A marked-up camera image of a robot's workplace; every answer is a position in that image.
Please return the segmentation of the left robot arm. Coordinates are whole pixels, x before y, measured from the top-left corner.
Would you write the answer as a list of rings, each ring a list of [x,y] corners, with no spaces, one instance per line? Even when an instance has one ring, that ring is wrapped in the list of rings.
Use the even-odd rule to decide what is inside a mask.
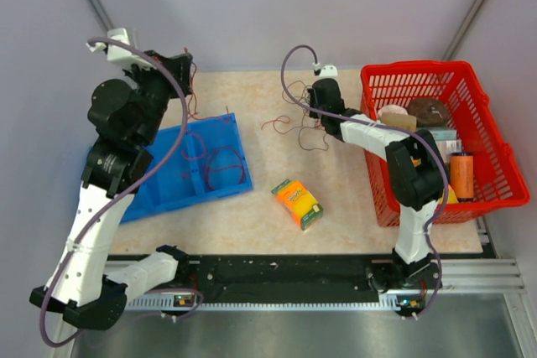
[[[81,175],[76,217],[54,274],[29,297],[77,329],[110,329],[135,298],[163,283],[181,288],[190,280],[186,255],[168,245],[123,270],[105,272],[119,223],[154,160],[148,147],[169,101],[178,96],[158,70],[142,62],[125,62],[123,72],[132,86],[110,79],[92,93],[87,117],[98,138]]]

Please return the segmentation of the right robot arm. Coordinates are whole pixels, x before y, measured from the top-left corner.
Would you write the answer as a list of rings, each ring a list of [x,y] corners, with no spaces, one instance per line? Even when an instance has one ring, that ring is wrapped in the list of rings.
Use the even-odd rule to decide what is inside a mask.
[[[333,78],[315,81],[308,92],[310,116],[321,121],[327,134],[386,162],[389,188],[399,203],[391,274],[399,286],[413,286],[430,267],[430,226],[447,184],[434,138],[427,130],[389,127],[347,108]]]

